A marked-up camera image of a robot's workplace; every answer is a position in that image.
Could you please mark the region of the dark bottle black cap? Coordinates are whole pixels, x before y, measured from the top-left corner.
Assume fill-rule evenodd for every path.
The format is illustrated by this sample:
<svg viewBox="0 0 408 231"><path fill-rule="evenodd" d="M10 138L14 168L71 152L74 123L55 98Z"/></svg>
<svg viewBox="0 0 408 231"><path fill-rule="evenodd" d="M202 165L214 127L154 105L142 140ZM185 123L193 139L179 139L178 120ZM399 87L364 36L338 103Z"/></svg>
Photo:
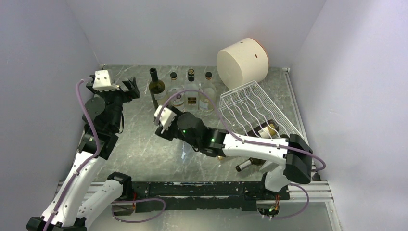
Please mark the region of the dark bottle black cap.
<svg viewBox="0 0 408 231"><path fill-rule="evenodd" d="M187 80L184 83L184 89L188 90L184 93L186 98L186 110L189 112L197 110L199 104L199 93L194 90L199 90L200 85L195 77L195 71L193 69L189 69L187 71Z"/></svg>

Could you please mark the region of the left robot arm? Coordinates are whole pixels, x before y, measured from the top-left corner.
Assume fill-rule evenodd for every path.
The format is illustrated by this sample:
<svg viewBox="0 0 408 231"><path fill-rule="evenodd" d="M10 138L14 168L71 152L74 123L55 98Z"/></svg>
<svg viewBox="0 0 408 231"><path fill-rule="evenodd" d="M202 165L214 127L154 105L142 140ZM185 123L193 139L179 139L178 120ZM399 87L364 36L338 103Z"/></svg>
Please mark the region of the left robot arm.
<svg viewBox="0 0 408 231"><path fill-rule="evenodd" d="M136 79L125 79L118 85L109 75L97 71L80 80L76 89L83 84L93 93L93 97L84 102L80 92L76 91L85 126L73 165L42 215L30 218L26 225L29 231L86 231L112 202L136 197L131 177L114 172L100 190L85 198L124 128L124 103L140 97Z"/></svg>

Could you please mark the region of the clear flask bottle black cap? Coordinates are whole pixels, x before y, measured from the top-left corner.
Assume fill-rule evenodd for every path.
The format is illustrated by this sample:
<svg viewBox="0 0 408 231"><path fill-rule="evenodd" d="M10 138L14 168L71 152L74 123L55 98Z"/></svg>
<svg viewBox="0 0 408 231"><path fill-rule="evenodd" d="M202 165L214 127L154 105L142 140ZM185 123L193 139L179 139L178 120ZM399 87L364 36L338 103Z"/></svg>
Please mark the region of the clear flask bottle black cap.
<svg viewBox="0 0 408 231"><path fill-rule="evenodd" d="M201 92L203 92L207 97L200 94L199 97L199 109L202 111L213 111L214 107L210 103L210 100L215 102L216 99L216 87L212 83L212 73L205 73L205 80L201 85Z"/></svg>

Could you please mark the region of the green wine bottle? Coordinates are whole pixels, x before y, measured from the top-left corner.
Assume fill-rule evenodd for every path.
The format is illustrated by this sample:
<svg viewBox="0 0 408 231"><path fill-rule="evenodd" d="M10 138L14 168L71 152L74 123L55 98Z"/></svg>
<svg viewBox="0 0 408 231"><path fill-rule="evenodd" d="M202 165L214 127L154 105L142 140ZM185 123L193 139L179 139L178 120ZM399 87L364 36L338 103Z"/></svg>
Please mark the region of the green wine bottle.
<svg viewBox="0 0 408 231"><path fill-rule="evenodd" d="M165 83L158 78L156 68L152 67L149 70L151 75L151 82L149 83L149 92L152 98L154 109L162 105L167 99L167 92Z"/></svg>

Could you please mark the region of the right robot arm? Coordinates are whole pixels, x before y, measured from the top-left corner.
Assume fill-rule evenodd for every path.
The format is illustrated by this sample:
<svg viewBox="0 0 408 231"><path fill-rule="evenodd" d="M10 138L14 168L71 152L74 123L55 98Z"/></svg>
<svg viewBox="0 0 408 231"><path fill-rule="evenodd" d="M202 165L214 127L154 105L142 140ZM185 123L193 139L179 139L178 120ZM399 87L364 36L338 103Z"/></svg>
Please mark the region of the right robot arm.
<svg viewBox="0 0 408 231"><path fill-rule="evenodd" d="M279 139L237 135L209 128L193 114L175 113L169 108L157 109L154 123L157 136L169 141L180 139L209 157L243 156L277 164L259 187L265 199L272 199L291 182L309 184L312 180L312 150L297 134Z"/></svg>

